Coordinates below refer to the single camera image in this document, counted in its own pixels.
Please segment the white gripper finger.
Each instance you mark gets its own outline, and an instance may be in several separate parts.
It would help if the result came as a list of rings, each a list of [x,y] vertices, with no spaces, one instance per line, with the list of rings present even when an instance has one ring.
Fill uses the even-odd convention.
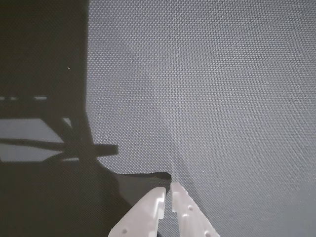
[[[146,193],[111,229],[110,237],[156,237],[164,218],[166,188]]]
[[[172,212],[177,214],[181,237],[218,237],[208,218],[178,182],[172,182]]]

